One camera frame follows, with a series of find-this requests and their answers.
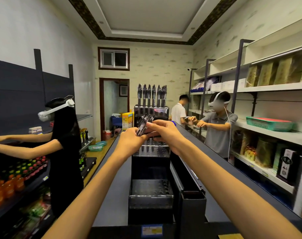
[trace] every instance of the counter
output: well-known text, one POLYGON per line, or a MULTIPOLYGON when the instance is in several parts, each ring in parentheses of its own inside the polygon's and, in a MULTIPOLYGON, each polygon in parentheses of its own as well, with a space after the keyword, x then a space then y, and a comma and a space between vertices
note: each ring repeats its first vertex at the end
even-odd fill
MULTIPOLYGON (((200 140, 195 138, 184 128, 182 128, 179 125, 177 125, 177 128, 186 139, 188 139, 194 145, 196 145, 201 151, 207 154, 213 161, 215 161, 218 165, 224 168, 227 172, 232 174, 238 180, 240 180, 245 185, 250 187, 257 194, 259 194, 262 198, 264 198, 267 202, 269 202, 274 208, 276 208, 283 216, 285 216, 290 222, 292 222, 300 231, 302 231, 302 219, 300 217, 298 217, 289 208, 287 208, 280 201, 278 201, 276 198, 271 196, 268 192, 262 189, 251 179, 246 177, 233 165, 231 165, 223 158, 221 158, 219 155, 217 155, 214 151, 212 151, 209 147, 204 145, 200 140)), ((118 141, 119 141, 119 136, 115 139, 109 151, 106 153, 104 159, 99 165, 94 176, 98 173, 100 168, 106 163, 107 159, 113 153, 118 141)), ((234 227, 234 225, 231 223, 229 218, 219 207, 219 205, 211 196, 211 194, 207 191, 205 186, 201 183, 201 181, 196 179, 196 177, 194 176, 194 174, 191 172, 191 170, 188 168, 186 164, 185 166, 189 170, 193 179, 196 180, 206 192, 205 196, 207 202, 206 202, 205 216, 207 218, 207 221, 209 222, 210 229, 214 231, 215 234, 214 238, 216 238, 217 235, 238 233, 237 229, 234 227)), ((110 186, 110 189, 105 197, 105 200, 101 205, 99 213, 97 214, 97 217, 92 225, 92 230, 89 238, 94 238, 94 235, 100 235, 100 237, 102 237, 103 234, 110 235, 109 233, 111 232, 114 233, 115 231, 117 231, 117 234, 122 234, 121 238, 127 238, 129 236, 126 234, 127 232, 125 232, 126 231, 125 228, 128 227, 128 197, 129 197, 130 181, 131 181, 131 157, 128 158, 128 160, 123 164, 123 166, 119 169, 118 173, 116 174, 110 186)), ((141 229, 141 227, 135 228, 136 226, 130 226, 130 227, 131 227, 130 231, 134 234, 137 234, 137 231, 141 229)))

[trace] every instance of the brown ceiling trim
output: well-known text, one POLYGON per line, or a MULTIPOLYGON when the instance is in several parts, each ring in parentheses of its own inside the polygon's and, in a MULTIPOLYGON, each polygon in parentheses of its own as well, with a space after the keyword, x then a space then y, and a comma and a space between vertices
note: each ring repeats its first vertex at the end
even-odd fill
POLYGON ((99 40, 193 45, 207 30, 209 30, 210 27, 212 27, 212 25, 227 11, 227 9, 229 9, 234 2, 236 2, 236 0, 221 0, 187 42, 106 37, 83 0, 69 0, 69 2, 73 5, 75 10, 99 40))

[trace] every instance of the ceiling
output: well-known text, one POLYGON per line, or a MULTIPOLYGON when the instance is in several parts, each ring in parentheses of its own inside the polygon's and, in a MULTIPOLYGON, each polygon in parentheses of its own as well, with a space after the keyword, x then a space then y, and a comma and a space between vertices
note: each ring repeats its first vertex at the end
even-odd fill
POLYGON ((91 40, 194 45, 247 0, 51 1, 91 40))

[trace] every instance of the man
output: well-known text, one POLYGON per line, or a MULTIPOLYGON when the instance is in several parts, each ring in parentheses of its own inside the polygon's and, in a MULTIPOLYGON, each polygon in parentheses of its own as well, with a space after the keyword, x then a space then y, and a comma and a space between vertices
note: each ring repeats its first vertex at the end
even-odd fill
POLYGON ((189 97, 188 95, 181 95, 179 102, 173 106, 171 116, 172 121, 175 121, 177 124, 186 124, 184 119, 181 119, 181 117, 186 117, 186 112, 184 106, 186 106, 189 103, 189 97))
POLYGON ((190 118, 194 123, 197 122, 197 127, 207 127, 205 145, 225 160, 229 158, 231 126, 238 119, 236 114, 226 109, 230 101, 228 92, 215 92, 209 102, 214 112, 208 113, 199 121, 196 117, 190 118))

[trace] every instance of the hair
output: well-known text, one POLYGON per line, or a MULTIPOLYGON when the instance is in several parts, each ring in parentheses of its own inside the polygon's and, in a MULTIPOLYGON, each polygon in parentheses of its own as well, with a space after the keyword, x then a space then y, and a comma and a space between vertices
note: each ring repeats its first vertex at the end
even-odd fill
MULTIPOLYGON (((65 98, 56 98, 45 104, 45 107, 55 108, 66 103, 65 98)), ((76 111, 73 107, 64 107, 54 112, 54 124, 52 139, 57 139, 69 132, 79 138, 79 149, 81 149, 80 129, 77 121, 76 111)))
POLYGON ((189 101, 189 97, 188 97, 188 95, 181 95, 179 100, 188 100, 189 101))
MULTIPOLYGON (((219 93, 219 92, 213 93, 213 95, 211 96, 209 102, 213 102, 214 99, 215 99, 215 97, 217 96, 218 93, 219 93)), ((223 92, 217 97, 217 100, 218 100, 218 101, 223 101, 223 102, 229 101, 229 100, 231 100, 231 95, 230 95, 230 93, 228 93, 227 91, 223 91, 223 92)))

